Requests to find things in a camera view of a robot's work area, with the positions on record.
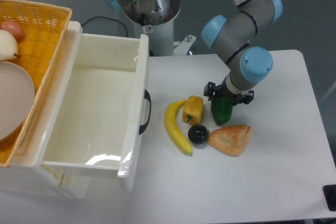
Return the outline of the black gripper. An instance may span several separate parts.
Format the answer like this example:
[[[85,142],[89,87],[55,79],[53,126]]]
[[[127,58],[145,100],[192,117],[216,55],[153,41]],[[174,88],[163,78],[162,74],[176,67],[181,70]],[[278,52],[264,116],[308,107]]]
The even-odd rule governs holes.
[[[203,96],[210,101],[216,94],[219,97],[225,97],[233,101],[233,106],[242,103],[250,104],[254,99],[254,90],[249,90],[247,93],[242,94],[241,90],[236,88],[231,82],[223,82],[218,86],[213,82],[208,82],[204,87]]]

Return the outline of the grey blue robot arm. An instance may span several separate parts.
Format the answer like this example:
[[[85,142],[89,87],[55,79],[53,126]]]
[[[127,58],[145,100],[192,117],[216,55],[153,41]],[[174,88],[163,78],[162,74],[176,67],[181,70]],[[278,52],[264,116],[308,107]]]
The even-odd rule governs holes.
[[[229,68],[220,85],[212,82],[204,88],[209,100],[225,97],[232,104],[249,104],[254,86],[272,69],[270,53],[252,47],[249,40],[273,24],[282,14],[281,0],[233,0],[238,12],[231,18],[218,15],[202,29],[201,37]],[[155,56],[170,56],[173,47],[174,19],[180,12],[180,0],[104,0],[115,11],[122,10],[133,22],[137,35],[148,34]]]

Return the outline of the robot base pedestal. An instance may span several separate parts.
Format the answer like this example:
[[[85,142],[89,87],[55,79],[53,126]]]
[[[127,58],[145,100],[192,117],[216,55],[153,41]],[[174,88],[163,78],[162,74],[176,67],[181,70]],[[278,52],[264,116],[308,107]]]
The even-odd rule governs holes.
[[[180,0],[134,0],[124,7],[133,23],[134,34],[149,38],[150,56],[183,56],[191,52],[196,37],[174,40],[174,21],[181,9]]]

